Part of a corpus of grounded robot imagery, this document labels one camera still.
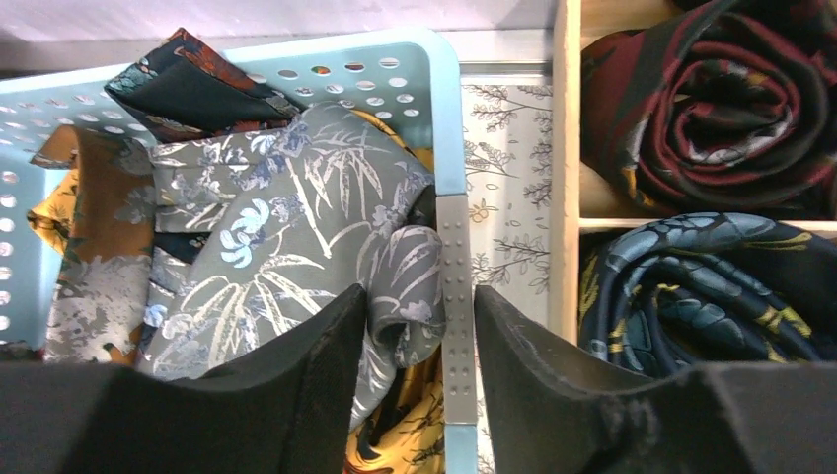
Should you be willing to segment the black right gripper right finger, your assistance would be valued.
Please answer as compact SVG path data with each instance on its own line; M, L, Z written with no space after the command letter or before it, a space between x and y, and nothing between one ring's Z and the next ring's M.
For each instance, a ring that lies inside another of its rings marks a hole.
M581 350L479 286L500 473L832 473L832 363L712 362L654 380Z

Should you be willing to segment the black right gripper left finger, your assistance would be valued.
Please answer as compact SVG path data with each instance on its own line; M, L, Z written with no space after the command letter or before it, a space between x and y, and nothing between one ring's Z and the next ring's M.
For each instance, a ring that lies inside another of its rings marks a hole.
M5 473L339 473L366 294L198 379L119 364L5 362Z

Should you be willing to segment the grey leaf pattern tie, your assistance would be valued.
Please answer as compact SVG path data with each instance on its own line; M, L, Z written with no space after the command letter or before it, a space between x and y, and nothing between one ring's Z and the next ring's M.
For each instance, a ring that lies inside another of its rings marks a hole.
M335 103L288 126L150 154L159 233L202 232L192 261L158 244L139 369L198 378L310 319L353 284L369 299L350 422L445 330L433 175L375 118Z

